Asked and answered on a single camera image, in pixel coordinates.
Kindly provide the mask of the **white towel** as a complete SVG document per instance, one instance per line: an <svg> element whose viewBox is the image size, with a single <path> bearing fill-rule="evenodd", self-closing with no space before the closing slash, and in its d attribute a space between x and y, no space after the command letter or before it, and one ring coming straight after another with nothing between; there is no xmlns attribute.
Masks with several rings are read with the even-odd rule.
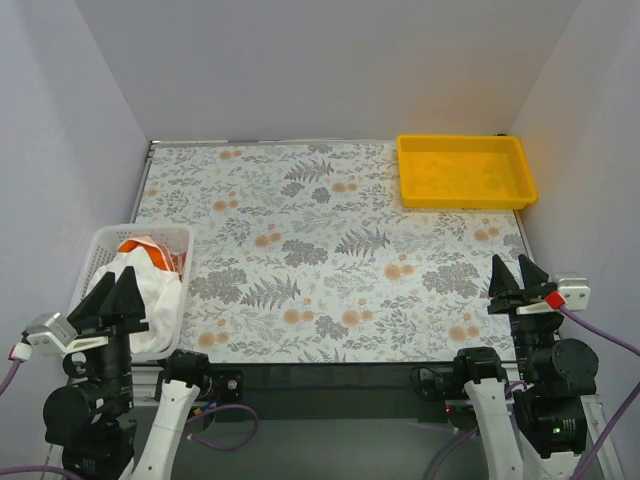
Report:
<svg viewBox="0 0 640 480"><path fill-rule="evenodd" d="M131 253L116 252L114 259L99 267L91 278L91 290L107 272L117 277L126 266L133 266L137 284L144 300L149 330L131 336L134 354L159 353L166 350L173 339L178 322L178 307L182 292L182 275L156 268L147 253L139 248Z"/></svg>

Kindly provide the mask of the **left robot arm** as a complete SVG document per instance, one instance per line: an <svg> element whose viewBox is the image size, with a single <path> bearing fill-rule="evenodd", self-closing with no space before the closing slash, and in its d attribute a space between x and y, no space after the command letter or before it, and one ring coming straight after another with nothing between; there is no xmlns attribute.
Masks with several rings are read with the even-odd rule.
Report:
<svg viewBox="0 0 640 480"><path fill-rule="evenodd" d="M137 424L123 420L133 407L130 336L147 330L133 268L108 272L70 315L82 342L104 339L84 352L79 382L56 389L43 408L48 443L62 447L68 479L168 479L191 405L205 385L206 360L186 356L168 367L156 419L141 457L134 456Z"/></svg>

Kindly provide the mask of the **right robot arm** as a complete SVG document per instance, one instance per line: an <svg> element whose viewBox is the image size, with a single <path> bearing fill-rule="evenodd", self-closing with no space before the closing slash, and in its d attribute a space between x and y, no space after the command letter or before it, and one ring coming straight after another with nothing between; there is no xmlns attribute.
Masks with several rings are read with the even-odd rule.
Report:
<svg viewBox="0 0 640 480"><path fill-rule="evenodd" d="M563 299L557 283L530 258L515 279L492 259L488 312L508 317L519 379L517 391L496 351L459 350L454 372L469 397L492 479L569 479L586 447L583 397L596 391L596 353L583 341L559 339Z"/></svg>

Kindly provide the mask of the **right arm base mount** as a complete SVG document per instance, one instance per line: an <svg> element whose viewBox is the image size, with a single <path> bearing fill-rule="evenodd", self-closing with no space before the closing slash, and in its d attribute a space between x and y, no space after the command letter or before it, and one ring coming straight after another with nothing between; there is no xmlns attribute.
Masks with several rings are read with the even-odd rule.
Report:
<svg viewBox="0 0 640 480"><path fill-rule="evenodd" d="M447 415L474 413L464 384L456 377L452 367L417 366L410 371L409 381L420 399L440 402Z"/></svg>

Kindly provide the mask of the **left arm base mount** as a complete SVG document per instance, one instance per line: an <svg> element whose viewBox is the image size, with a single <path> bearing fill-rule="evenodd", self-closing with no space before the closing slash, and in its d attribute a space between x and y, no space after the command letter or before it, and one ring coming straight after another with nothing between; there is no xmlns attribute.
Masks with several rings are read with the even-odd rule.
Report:
<svg viewBox="0 0 640 480"><path fill-rule="evenodd" d="M203 413L215 406L238 402L242 397L243 374L236 370L205 369L164 369L157 377L153 398L159 402L162 388L170 381L187 381L199 387L188 417Z"/></svg>

